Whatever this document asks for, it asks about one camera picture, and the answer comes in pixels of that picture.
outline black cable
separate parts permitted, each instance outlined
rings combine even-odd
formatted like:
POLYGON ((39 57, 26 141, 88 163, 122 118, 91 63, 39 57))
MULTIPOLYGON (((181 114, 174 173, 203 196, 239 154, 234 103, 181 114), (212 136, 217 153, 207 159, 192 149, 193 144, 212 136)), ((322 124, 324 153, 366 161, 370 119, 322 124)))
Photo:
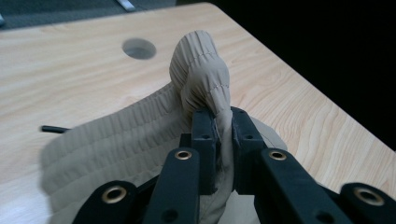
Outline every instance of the black cable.
POLYGON ((65 133, 69 130, 70 129, 55 127, 55 126, 48 126, 48 125, 41 126, 41 132, 43 133, 65 133))

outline ribbed texture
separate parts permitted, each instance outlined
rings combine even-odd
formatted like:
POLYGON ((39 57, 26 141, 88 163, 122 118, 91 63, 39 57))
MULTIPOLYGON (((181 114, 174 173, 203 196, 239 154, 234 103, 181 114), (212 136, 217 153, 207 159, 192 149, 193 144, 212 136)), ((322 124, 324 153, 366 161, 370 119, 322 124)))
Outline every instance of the ribbed texture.
MULTIPOLYGON (((232 118, 229 73, 210 35, 185 35, 170 64, 172 82, 121 111, 80 125, 51 141, 41 153, 42 189, 49 195, 50 223, 72 223, 79 208, 101 185, 126 180, 136 186, 161 172, 191 115, 207 106, 221 140, 218 190, 200 198, 200 223, 217 223, 233 190, 232 118)), ((256 120, 266 143, 286 149, 270 127, 256 120)))

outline dark background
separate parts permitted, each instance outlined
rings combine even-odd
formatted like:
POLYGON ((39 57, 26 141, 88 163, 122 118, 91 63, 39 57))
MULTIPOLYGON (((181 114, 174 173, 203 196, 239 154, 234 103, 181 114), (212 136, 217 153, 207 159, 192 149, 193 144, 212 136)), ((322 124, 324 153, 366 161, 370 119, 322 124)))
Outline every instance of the dark background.
MULTIPOLYGON (((136 11, 198 0, 131 0, 136 11)), ((391 1, 215 4, 393 150, 396 8, 391 1)), ((0 0, 0 32, 127 13, 115 0, 0 0)))

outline screw hole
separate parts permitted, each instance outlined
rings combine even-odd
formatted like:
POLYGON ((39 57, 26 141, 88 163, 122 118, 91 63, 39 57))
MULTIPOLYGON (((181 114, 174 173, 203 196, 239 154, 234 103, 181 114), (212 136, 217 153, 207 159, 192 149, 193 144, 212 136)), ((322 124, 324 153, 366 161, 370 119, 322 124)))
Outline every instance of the screw hole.
POLYGON ((179 151, 175 154, 175 157, 181 161, 188 160, 191 156, 192 154, 189 151, 179 151))
POLYGON ((334 223, 334 218, 332 215, 326 212, 319 211, 316 215, 316 218, 322 223, 334 223))
POLYGON ((175 209, 168 209, 163 212, 163 221, 166 223, 174 222, 178 217, 177 210, 175 209))
POLYGON ((384 199, 379 196, 377 193, 373 192, 370 189, 365 188, 355 188, 354 191, 355 196, 358 197, 361 201, 368 203, 374 206, 382 206, 384 205, 384 199))
POLYGON ((121 186, 114 186, 105 190, 102 194, 102 201, 105 203, 117 203, 126 196, 126 189, 121 186))
POLYGON ((287 158, 287 156, 283 152, 280 152, 280 151, 270 151, 269 155, 272 159, 277 160, 277 161, 283 161, 287 158))

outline wood grain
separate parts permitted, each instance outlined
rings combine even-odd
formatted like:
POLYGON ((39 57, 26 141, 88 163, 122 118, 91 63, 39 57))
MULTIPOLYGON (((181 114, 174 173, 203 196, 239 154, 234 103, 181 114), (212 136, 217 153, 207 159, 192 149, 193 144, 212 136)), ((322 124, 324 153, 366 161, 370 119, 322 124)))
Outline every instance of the wood grain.
POLYGON ((396 198, 396 154, 213 5, 202 3, 0 33, 0 222, 44 223, 40 150, 55 133, 133 104, 170 82, 173 50, 208 31, 229 66, 232 105, 273 127, 320 184, 362 182, 396 198), (122 51, 131 38, 149 60, 122 51))

